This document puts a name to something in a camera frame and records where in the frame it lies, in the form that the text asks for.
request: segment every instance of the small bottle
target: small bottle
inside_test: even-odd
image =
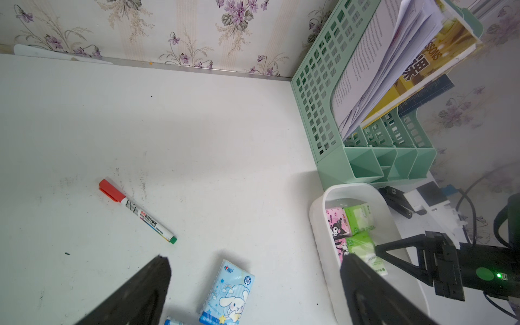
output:
[[[183,323],[181,321],[177,321],[175,319],[171,319],[170,317],[167,317],[164,325],[186,325],[186,323]]]

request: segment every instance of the green tissue pack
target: green tissue pack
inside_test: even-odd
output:
[[[374,217],[368,203],[349,206],[343,209],[350,224],[350,231],[353,235],[362,231],[375,229]]]
[[[381,276],[388,274],[383,260],[375,255],[375,245],[368,235],[368,231],[362,231],[352,237],[346,238],[346,242],[349,254],[356,254],[377,274]]]

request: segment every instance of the black device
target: black device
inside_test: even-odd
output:
[[[158,325],[172,272],[157,256],[76,325]]]
[[[343,256],[341,282],[353,325],[436,325],[355,254]]]
[[[400,191],[391,186],[382,187],[378,191],[379,193],[381,193],[383,199],[385,199],[386,204],[389,207],[399,212],[408,219],[410,219],[414,213],[417,213],[419,215],[426,214],[426,210],[424,209],[415,211],[410,205],[410,203],[408,203],[408,200],[405,198],[405,193],[403,191]]]
[[[498,228],[509,220],[509,243]],[[455,249],[443,233],[427,231],[424,235],[377,245],[375,253],[420,281],[434,287],[435,293],[464,301],[462,287],[482,290],[489,296],[507,300],[520,297],[520,193],[510,196],[507,206],[494,222],[495,236],[507,247],[460,243]],[[419,265],[403,261],[388,251],[415,247]]]

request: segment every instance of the floral wallpaper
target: floral wallpaper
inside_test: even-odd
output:
[[[0,44],[292,77],[337,0],[5,0]]]
[[[507,0],[482,21],[486,33],[478,50],[448,76],[455,87],[418,110],[418,118],[437,148],[432,175],[441,187],[466,191],[475,206],[480,244],[501,244],[493,220],[508,197],[520,192],[520,1]],[[449,197],[454,207],[459,193]],[[473,238],[467,201],[460,213]],[[507,227],[501,236],[506,238]]]

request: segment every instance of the yellow book cover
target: yellow book cover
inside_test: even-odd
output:
[[[361,127],[388,113],[475,49],[478,39],[459,21],[461,18],[440,0],[436,3],[445,17],[443,28],[406,68]]]

